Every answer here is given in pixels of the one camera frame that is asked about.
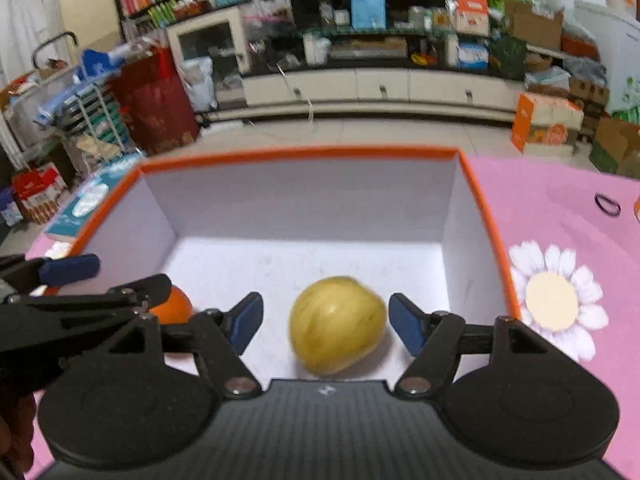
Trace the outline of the large orange fruit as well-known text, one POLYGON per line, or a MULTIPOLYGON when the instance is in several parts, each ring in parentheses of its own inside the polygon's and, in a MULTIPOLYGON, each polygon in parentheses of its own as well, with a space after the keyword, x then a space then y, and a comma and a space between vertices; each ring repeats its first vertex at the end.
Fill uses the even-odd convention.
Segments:
POLYGON ((171 286, 168 299, 150 310, 162 325, 186 324, 193 315, 194 309, 188 296, 183 290, 176 286, 171 286))

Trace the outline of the yellow-green pear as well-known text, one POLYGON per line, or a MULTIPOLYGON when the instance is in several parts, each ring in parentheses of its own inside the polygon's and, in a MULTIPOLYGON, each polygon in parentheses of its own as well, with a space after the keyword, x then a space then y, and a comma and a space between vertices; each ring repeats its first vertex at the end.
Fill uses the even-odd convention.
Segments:
POLYGON ((374 351, 386 320, 386 304, 372 289, 349 276, 332 276, 309 285, 294 301, 288 336, 308 372, 329 376, 374 351))

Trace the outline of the teal paperback book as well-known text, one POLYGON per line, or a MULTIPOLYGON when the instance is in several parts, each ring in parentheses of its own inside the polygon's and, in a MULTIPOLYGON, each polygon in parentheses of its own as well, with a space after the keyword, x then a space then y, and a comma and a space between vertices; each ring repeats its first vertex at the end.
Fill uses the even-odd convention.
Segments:
POLYGON ((50 240, 71 243, 123 177, 144 159, 140 153, 106 162, 74 192, 44 229, 50 240))

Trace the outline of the red white carton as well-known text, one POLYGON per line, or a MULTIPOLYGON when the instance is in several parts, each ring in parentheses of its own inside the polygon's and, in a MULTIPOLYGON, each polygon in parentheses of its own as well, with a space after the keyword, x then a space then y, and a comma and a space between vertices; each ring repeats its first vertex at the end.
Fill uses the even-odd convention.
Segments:
POLYGON ((19 172, 12 178, 12 184, 28 218, 40 226, 55 216, 70 195, 53 162, 19 172))

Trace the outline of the orange cardboard box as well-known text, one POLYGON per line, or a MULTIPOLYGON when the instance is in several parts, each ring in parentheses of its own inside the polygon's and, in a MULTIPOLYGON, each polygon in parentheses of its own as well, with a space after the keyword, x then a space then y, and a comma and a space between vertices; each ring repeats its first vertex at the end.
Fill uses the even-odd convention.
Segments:
POLYGON ((453 148, 339 146, 184 155, 119 183, 74 245, 101 261, 70 295, 163 273, 198 310, 250 292, 264 322, 243 360, 263 385, 302 378, 288 315, 310 284, 349 276, 378 296, 473 324, 515 314, 510 266, 469 159, 453 148))

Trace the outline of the pink floral tablecloth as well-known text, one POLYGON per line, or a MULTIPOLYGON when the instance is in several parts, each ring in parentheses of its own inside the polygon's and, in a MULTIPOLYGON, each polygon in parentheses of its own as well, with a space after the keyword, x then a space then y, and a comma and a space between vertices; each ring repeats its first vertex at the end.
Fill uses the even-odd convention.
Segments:
POLYGON ((529 275, 563 273, 579 313, 560 345, 616 394, 608 461, 639 474, 639 223, 635 180, 529 159, 468 158, 510 266, 522 315, 529 275))

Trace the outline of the red gift bag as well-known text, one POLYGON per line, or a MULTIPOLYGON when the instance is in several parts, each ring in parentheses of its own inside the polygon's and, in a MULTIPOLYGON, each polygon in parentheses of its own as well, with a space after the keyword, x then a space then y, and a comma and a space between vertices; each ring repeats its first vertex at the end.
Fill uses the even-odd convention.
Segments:
POLYGON ((155 155, 192 144, 200 128, 168 48, 127 63, 111 88, 131 139, 155 155))

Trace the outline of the metal shopping trolley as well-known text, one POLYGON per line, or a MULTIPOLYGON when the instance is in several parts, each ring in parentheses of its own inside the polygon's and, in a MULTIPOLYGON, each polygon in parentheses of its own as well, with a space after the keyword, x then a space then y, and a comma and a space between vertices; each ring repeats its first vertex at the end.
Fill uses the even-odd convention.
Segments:
POLYGON ((81 49, 73 32, 62 32, 32 52, 32 64, 38 67, 41 51, 63 39, 76 48, 75 63, 38 82, 32 122, 53 131, 73 154, 93 165, 133 152, 136 146, 112 89, 119 66, 109 54, 81 49))

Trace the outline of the orange fruit carton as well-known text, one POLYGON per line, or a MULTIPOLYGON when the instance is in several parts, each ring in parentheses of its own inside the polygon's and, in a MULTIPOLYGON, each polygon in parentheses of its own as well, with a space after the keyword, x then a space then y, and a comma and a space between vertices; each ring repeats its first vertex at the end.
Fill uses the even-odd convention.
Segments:
POLYGON ((521 93, 511 143, 523 155, 570 157, 574 154, 584 112, 568 99, 521 93))

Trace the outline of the white TV cabinet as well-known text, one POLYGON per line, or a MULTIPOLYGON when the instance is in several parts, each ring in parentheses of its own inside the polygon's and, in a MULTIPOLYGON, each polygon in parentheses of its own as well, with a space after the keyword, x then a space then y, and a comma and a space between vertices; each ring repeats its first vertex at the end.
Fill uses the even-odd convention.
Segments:
POLYGON ((257 115, 430 115, 512 122, 519 82, 450 70, 338 68, 243 80, 257 115))

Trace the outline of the white glass-door cabinet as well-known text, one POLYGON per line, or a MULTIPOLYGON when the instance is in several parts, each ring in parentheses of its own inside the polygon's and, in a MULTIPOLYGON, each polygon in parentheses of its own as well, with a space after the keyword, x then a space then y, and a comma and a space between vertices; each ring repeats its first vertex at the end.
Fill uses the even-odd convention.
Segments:
POLYGON ((241 8, 230 6, 170 25, 167 38, 177 67, 192 58, 232 58, 241 75, 250 71, 241 8))

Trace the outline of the white air conditioner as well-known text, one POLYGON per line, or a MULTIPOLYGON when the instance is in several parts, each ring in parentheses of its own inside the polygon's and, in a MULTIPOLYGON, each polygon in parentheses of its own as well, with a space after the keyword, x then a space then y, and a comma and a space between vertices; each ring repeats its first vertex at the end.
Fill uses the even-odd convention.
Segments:
POLYGON ((62 22, 77 36, 78 46, 108 51, 120 41, 115 0, 60 0, 62 22))

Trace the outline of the orange white snack box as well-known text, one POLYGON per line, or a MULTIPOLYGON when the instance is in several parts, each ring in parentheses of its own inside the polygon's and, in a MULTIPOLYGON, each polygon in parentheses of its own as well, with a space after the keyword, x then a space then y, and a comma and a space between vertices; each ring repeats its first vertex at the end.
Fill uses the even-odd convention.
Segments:
POLYGON ((462 35, 488 37, 490 33, 487 0, 456 0, 454 28, 462 35))

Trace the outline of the brown cardboard box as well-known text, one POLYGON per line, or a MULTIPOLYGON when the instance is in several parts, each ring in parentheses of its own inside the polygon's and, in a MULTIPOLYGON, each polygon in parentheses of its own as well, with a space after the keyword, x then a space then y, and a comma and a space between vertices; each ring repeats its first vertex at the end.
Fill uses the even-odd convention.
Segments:
POLYGON ((559 51, 564 12, 551 10, 544 4, 506 0, 506 32, 534 47, 559 51))

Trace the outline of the white mini fridge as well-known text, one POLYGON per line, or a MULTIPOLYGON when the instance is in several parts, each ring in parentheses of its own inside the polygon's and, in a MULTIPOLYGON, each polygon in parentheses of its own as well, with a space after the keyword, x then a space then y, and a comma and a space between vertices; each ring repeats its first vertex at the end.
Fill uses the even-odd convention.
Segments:
POLYGON ((639 22, 622 9, 574 1, 574 17, 593 36, 606 69, 614 118, 639 123, 639 22))

